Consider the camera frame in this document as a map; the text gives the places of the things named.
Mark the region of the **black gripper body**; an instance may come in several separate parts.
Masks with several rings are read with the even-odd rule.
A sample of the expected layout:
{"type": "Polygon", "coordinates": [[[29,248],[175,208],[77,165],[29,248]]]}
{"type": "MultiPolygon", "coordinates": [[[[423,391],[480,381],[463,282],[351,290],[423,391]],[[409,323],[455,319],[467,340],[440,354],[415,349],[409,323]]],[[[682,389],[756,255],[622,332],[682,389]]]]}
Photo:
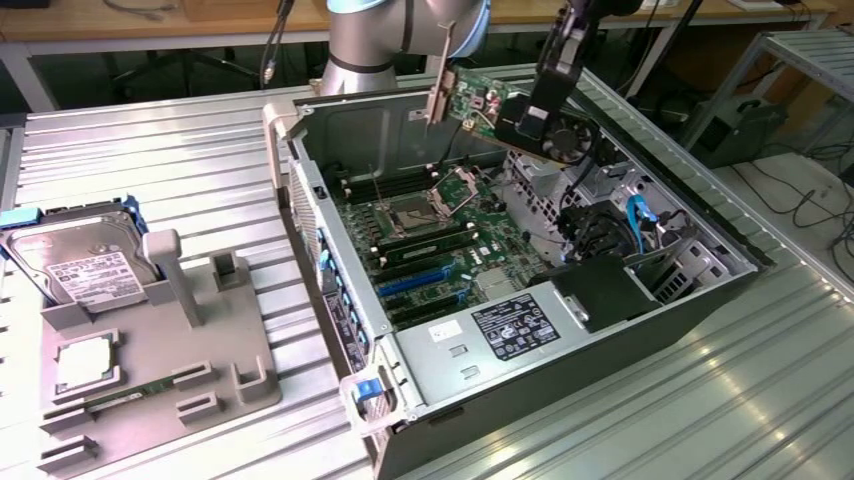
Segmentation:
{"type": "Polygon", "coordinates": [[[580,24],[599,24],[608,16],[632,15],[640,8],[642,0],[570,0],[571,12],[580,24]]]}

